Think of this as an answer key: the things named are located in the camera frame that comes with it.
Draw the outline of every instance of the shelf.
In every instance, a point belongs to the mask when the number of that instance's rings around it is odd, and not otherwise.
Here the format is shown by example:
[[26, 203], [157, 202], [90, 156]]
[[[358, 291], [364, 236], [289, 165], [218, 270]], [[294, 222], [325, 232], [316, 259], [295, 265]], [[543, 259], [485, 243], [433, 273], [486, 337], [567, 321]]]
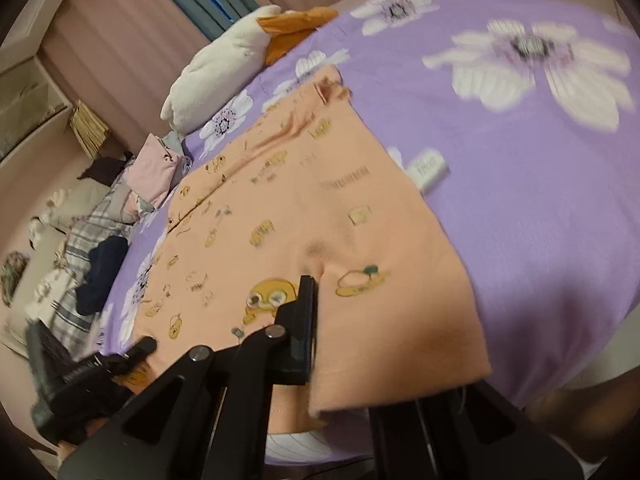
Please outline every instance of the shelf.
[[[0, 89], [0, 146], [15, 144], [0, 161], [1, 196], [38, 153], [65, 133], [73, 107], [35, 57], [0, 76]], [[51, 109], [55, 113], [43, 121]]]

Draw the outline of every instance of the cartoon print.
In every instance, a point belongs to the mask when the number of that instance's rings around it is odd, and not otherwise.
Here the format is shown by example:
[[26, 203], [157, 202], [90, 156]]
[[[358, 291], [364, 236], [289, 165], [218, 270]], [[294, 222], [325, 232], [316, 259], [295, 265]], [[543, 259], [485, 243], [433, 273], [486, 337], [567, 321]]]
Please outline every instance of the cartoon print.
[[318, 121], [318, 127], [310, 132], [314, 139], [324, 137], [331, 130], [331, 119], [320, 119]]
[[207, 235], [207, 239], [204, 242], [204, 246], [208, 249], [210, 248], [213, 243], [216, 241], [216, 234], [218, 233], [218, 228], [217, 227], [210, 227], [209, 228], [209, 235]]
[[207, 292], [204, 293], [202, 297], [202, 306], [204, 308], [207, 308], [213, 302], [214, 299], [215, 299], [215, 295], [213, 294], [213, 292], [208, 290]]
[[222, 220], [225, 216], [231, 214], [231, 209], [229, 206], [226, 206], [224, 209], [218, 209], [216, 211], [216, 223], [209, 228], [209, 235], [207, 235], [207, 239], [204, 242], [204, 246], [208, 249], [210, 248], [216, 241], [216, 234], [218, 233], [218, 229]]
[[249, 237], [249, 243], [254, 247], [260, 247], [264, 237], [269, 233], [273, 233], [275, 230], [271, 220], [265, 220], [252, 231]]
[[205, 166], [207, 173], [216, 173], [222, 166], [225, 165], [226, 158], [224, 155], [218, 155], [213, 158], [213, 160]]
[[287, 151], [274, 153], [267, 160], [264, 161], [264, 166], [258, 172], [258, 176], [251, 179], [251, 182], [258, 184], [261, 179], [271, 182], [275, 177], [277, 171], [284, 165], [287, 159]]
[[169, 337], [171, 339], [177, 338], [181, 328], [182, 328], [182, 318], [180, 317], [180, 314], [176, 314], [171, 318], [171, 321], [170, 321]]
[[371, 215], [371, 208], [368, 205], [354, 207], [349, 211], [349, 220], [353, 225], [366, 224]]
[[133, 368], [128, 374], [114, 377], [113, 381], [120, 386], [126, 386], [134, 393], [139, 393], [152, 383], [152, 371], [148, 365], [143, 362]]
[[341, 178], [337, 178], [336, 180], [325, 180], [324, 182], [321, 182], [320, 185], [325, 189], [341, 189], [369, 175], [369, 168], [367, 166], [361, 166], [357, 170], [351, 171], [351, 173], [346, 174]]
[[155, 316], [158, 312], [160, 312], [160, 309], [162, 309], [163, 305], [164, 305], [164, 298], [162, 298], [162, 300], [157, 300], [156, 304], [145, 312], [145, 316], [147, 317]]
[[191, 292], [196, 292], [197, 290], [201, 290], [205, 283], [207, 283], [208, 274], [204, 275], [204, 278], [199, 283], [194, 283], [189, 287]]
[[308, 153], [306, 155], [303, 155], [302, 158], [300, 158], [300, 166], [302, 166], [303, 168], [307, 168], [308, 166], [311, 166], [315, 161], [316, 161], [316, 154]]
[[387, 276], [388, 272], [380, 274], [378, 266], [375, 265], [367, 266], [362, 270], [350, 270], [338, 280], [335, 293], [342, 298], [359, 296], [382, 285]]
[[254, 322], [261, 312], [269, 312], [276, 317], [278, 307], [294, 301], [296, 289], [287, 280], [269, 278], [254, 285], [246, 298], [242, 325], [247, 326]]

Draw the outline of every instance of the wooden shelf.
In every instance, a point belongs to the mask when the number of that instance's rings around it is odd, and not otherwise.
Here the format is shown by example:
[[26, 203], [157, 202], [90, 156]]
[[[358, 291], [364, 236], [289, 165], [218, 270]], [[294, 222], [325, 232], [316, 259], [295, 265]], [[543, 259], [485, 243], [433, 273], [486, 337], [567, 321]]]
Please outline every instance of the wooden shelf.
[[[53, 82], [49, 73], [36, 57], [0, 76], [0, 88], [2, 88], [2, 91], [0, 91], [0, 108], [2, 108], [3, 100], [6, 103], [12, 97], [15, 99], [16, 92], [20, 93], [21, 86], [19, 83], [26, 86], [26, 88], [35, 88], [37, 90], [37, 92], [28, 94], [29, 99], [32, 101], [29, 103], [29, 107], [39, 110], [40, 108], [46, 109], [49, 105], [55, 105], [59, 110], [26, 136], [22, 136], [19, 132], [12, 132], [15, 136], [24, 138], [0, 161], [0, 196], [12, 186], [15, 180], [20, 178], [24, 171], [30, 170], [30, 163], [38, 153], [46, 150], [47, 145], [53, 139], [65, 134], [66, 124], [73, 110], [71, 102], [60, 91], [60, 88]], [[37, 99], [41, 99], [42, 102], [35, 102]], [[12, 117], [14, 117], [14, 114], [7, 118], [8, 120], [3, 125], [4, 127], [0, 128], [0, 137], [9, 135], [7, 129]], [[25, 122], [18, 119], [17, 124], [25, 124]]]

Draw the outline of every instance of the folded clothes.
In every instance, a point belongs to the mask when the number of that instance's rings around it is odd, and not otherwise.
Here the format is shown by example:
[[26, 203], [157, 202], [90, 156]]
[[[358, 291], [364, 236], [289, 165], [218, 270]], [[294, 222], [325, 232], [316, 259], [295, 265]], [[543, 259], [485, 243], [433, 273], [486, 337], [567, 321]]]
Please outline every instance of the folded clothes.
[[264, 32], [271, 34], [265, 65], [271, 66], [289, 50], [338, 16], [338, 11], [329, 7], [314, 7], [305, 12], [285, 12], [277, 16], [258, 18], [256, 21]]
[[84, 283], [76, 288], [78, 314], [89, 316], [102, 311], [128, 250], [126, 238], [110, 236], [89, 251], [91, 268]]

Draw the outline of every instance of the white fabric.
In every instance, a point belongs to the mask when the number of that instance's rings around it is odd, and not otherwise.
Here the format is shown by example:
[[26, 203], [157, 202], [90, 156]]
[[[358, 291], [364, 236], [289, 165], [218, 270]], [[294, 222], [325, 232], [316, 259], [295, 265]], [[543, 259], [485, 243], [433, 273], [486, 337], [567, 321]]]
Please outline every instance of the white fabric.
[[254, 10], [200, 50], [171, 86], [160, 118], [181, 134], [206, 123], [262, 69], [271, 35], [256, 19], [276, 14], [278, 6]]
[[56, 315], [56, 304], [69, 289], [76, 286], [78, 282], [66, 269], [53, 269], [36, 286], [33, 301], [24, 309], [27, 318], [51, 326]]

